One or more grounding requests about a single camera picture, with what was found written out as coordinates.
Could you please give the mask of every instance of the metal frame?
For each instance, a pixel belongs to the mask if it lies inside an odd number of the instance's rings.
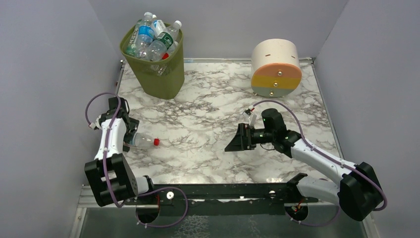
[[[308,63],[311,64],[313,72],[314,72],[315,80],[316,80],[316,83],[318,85],[319,92],[321,94],[321,98],[324,102],[323,93],[322,93],[321,88],[319,87],[319,81],[318,81],[318,78],[317,78],[317,75],[316,75],[313,59],[312,58],[304,58],[304,59],[299,59],[299,61],[300,62],[308,62]],[[193,63],[193,62],[196,62],[196,63],[200,63],[200,62],[250,63],[251,60],[250,59],[184,59],[184,62],[185,63]],[[120,63],[121,63],[121,68],[120,68],[120,74],[119,74],[118,82],[117,82],[116,89],[115,89],[115,94],[118,94],[119,87],[120,87],[120,84],[121,84],[121,79],[122,79],[124,69],[125,69],[126,61],[121,60]],[[325,110],[326,110],[326,113],[327,113],[327,116],[328,116],[328,120],[329,120],[330,125],[331,125],[331,130],[332,130],[334,139],[335,139],[336,144],[337,144],[338,152],[340,154],[340,157],[344,158],[344,156],[342,154],[342,151],[341,151],[340,144],[339,144],[339,140],[338,140],[337,135],[336,135],[334,124],[331,121],[330,113],[328,111],[328,108],[327,108],[327,105],[325,104],[325,102],[324,102],[324,106],[325,106]],[[285,203],[284,204],[284,206],[290,206],[290,205],[296,205],[296,204],[295,203]],[[328,203],[328,202],[320,201],[318,203],[304,203],[303,205],[320,206],[320,205],[332,205],[332,204]],[[93,208],[93,207],[99,207],[99,205],[96,203],[95,198],[93,197],[93,193],[92,193],[92,190],[91,190],[90,186],[83,185],[82,189],[81,189],[81,194],[80,194],[80,197],[79,197],[79,201],[78,201],[78,206],[77,206],[77,210],[76,210],[76,215],[75,215],[73,227],[72,227],[72,230],[71,230],[71,233],[70,233],[70,238],[78,238],[80,236],[81,231],[82,231],[82,227],[83,227],[83,223],[84,223],[84,219],[85,219],[86,210],[88,208]],[[107,207],[104,207],[104,208],[115,208],[115,207],[116,206],[112,204],[112,205],[108,205]],[[130,205],[130,204],[127,204],[124,207],[127,207],[127,208],[157,208],[158,206],[157,205]],[[380,238],[377,227],[374,223],[374,219],[373,219],[372,214],[370,214],[369,216],[367,216],[363,220],[363,227],[364,227],[364,230],[365,230],[368,238]]]

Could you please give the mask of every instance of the wastebasket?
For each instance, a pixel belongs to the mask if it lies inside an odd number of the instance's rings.
[[[142,85],[143,90],[154,97],[162,99],[174,98],[184,83],[183,34],[179,30],[176,41],[179,43],[175,51],[166,59],[151,62],[129,56],[125,53],[133,34],[134,26],[125,34],[119,48],[127,60],[133,73]]]

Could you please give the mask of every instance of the plastic bottle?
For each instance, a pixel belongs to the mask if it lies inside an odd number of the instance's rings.
[[[139,35],[141,22],[141,20],[137,21],[136,25],[134,26],[133,34],[131,35],[130,41],[128,42],[127,49],[125,50],[125,53],[132,57],[136,56],[136,40]]]
[[[171,54],[175,51],[177,47],[178,47],[178,42],[174,41],[171,47],[169,47],[168,51],[163,55],[162,60],[171,56]]]
[[[147,149],[153,146],[158,146],[160,144],[160,140],[157,138],[153,138],[144,133],[134,134],[133,140],[129,144],[130,146],[134,146],[139,149]]]
[[[158,37],[160,33],[166,28],[165,23],[162,20],[158,20],[156,15],[152,18],[152,29],[155,31],[155,37]]]
[[[155,41],[146,49],[146,59],[159,61],[178,37],[179,29],[182,24],[175,21],[173,25],[166,27]]]
[[[154,30],[151,28],[152,25],[152,14],[150,12],[146,12],[144,19],[140,23],[139,27],[139,35],[136,40],[136,55],[138,58],[143,58],[144,51],[147,47],[153,42],[154,37]]]
[[[175,51],[175,49],[178,47],[178,42],[174,42],[171,47],[169,47],[168,51],[163,55],[162,60],[168,58],[169,56],[171,56],[171,54]],[[163,64],[162,66],[160,66],[157,69],[157,74],[159,76],[162,76],[165,73],[165,70],[167,68],[167,64]]]

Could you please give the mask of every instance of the marble surface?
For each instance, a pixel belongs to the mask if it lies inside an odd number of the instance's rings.
[[[301,63],[302,82],[278,100],[297,115],[311,142],[338,156],[328,117],[309,63]],[[245,119],[240,112],[266,99],[250,86],[249,63],[185,63],[185,83],[172,100],[147,95],[126,64],[119,96],[128,100],[130,116],[140,120],[138,132],[160,139],[160,145],[125,153],[135,176],[149,175],[154,183],[286,182],[303,172],[324,175],[300,161],[259,146],[253,151],[224,152]],[[256,110],[277,108],[289,129],[298,131],[292,116],[274,103]],[[259,114],[256,128],[262,128]]]

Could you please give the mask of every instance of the gray wall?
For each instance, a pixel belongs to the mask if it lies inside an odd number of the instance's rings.
[[[150,11],[180,20],[187,58],[250,58],[261,41],[284,38],[315,57],[347,0],[89,0],[119,52],[125,33]]]
[[[315,61],[344,156],[374,166],[383,238],[418,237],[420,1],[350,0]]]
[[[0,42],[1,237],[68,237],[117,54],[87,0],[2,0]]]

